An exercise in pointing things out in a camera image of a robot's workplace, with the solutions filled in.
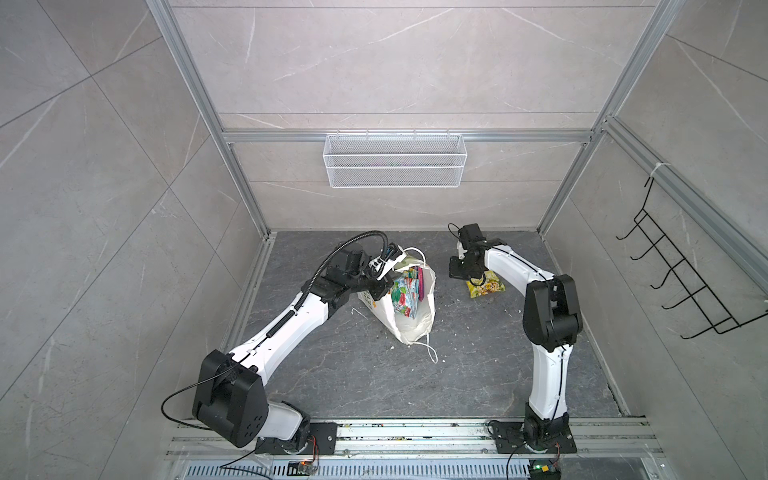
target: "gray tile wall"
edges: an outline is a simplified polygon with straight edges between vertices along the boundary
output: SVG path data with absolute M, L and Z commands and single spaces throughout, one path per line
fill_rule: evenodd
M 174 14 L 225 127 L 591 127 L 654 2 L 530 4 L 185 0 Z
M 255 226 L 141 0 L 1 3 L 0 112 L 0 477 L 150 478 Z
M 768 249 L 768 2 L 690 0 L 620 118 Z
M 444 229 L 454 222 L 532 230 L 579 147 L 470 142 L 458 188 L 383 189 L 332 189 L 322 143 L 236 144 L 235 151 L 273 229 Z
M 631 413 L 650 419 L 677 474 L 763 478 L 768 356 L 757 344 L 768 336 L 768 319 L 723 335 L 680 338 L 705 328 L 707 321 L 690 300 L 663 310 L 684 298 L 683 287 L 670 278 L 659 290 L 651 288 L 667 272 L 663 260 L 657 253 L 630 259 L 650 246 L 637 230 L 626 240 L 616 238 L 634 225 L 646 179 L 608 139 L 546 240 L 560 268 L 579 285 L 585 321 Z M 764 313 L 764 293 L 660 187 L 653 187 L 647 209 L 737 319 Z M 692 280 L 690 272 L 678 270 Z M 697 301 L 713 319 L 724 318 L 710 296 L 701 293 Z

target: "dark marble floor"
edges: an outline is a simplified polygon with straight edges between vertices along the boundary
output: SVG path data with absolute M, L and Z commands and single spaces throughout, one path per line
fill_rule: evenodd
M 323 258 L 350 232 L 281 232 L 267 264 L 245 339 L 280 313 Z M 392 232 L 401 247 L 418 247 L 437 275 L 435 324 L 430 343 L 405 346 L 356 296 L 310 333 L 283 361 L 266 387 L 315 418 L 523 416 L 531 391 L 533 356 L 523 333 L 523 296 L 507 291 L 469 298 L 464 282 L 448 278 L 455 239 L 444 232 Z M 486 233 L 500 237 L 531 262 L 553 270 L 535 232 Z M 365 239 L 369 252 L 377 238 Z M 586 335 L 580 335 L 568 368 L 571 416 L 619 416 L 605 375 Z

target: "robotic arm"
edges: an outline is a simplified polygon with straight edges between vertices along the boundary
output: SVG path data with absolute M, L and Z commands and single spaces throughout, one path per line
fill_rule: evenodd
M 382 238 L 383 248 L 371 260 L 357 241 L 372 236 Z M 309 416 L 285 402 L 268 402 L 264 386 L 291 350 L 351 293 L 368 291 L 375 300 L 381 299 L 392 288 L 392 268 L 405 257 L 400 247 L 387 243 L 386 235 L 375 230 L 339 245 L 293 302 L 260 332 L 226 355 L 218 350 L 208 354 L 200 368 L 194 417 L 238 448 L 260 436 L 283 441 L 287 452 L 300 451 L 309 435 Z
M 568 358 L 582 328 L 574 281 L 530 264 L 499 239 L 487 240 L 476 223 L 458 229 L 457 247 L 451 278 L 485 281 L 485 271 L 493 270 L 525 295 L 523 330 L 533 345 L 534 368 L 523 434 L 532 449 L 545 450 L 568 429 Z

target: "mesh basket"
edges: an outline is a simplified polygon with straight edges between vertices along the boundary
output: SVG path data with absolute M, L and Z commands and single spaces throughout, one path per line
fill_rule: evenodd
M 323 160 L 333 188 L 458 187 L 467 149 L 460 134 L 336 134 Z

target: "snack package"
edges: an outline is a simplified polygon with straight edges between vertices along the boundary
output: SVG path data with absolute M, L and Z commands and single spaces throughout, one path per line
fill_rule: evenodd
M 479 285 L 481 281 L 482 278 L 472 279 L 472 282 L 477 285 Z M 506 290 L 506 287 L 502 283 L 501 279 L 499 279 L 496 274 L 490 270 L 485 271 L 485 283 L 480 286 L 476 286 L 472 285 L 472 282 L 467 282 L 467 286 L 469 287 L 469 298 L 488 295 L 489 293 L 493 292 L 503 292 Z
M 422 281 L 419 279 L 419 275 L 422 275 L 420 270 L 417 266 L 413 266 L 403 272 L 395 279 L 395 285 L 390 293 L 395 311 L 410 318 L 416 316 L 416 308 L 419 306 L 419 289 L 422 288 Z

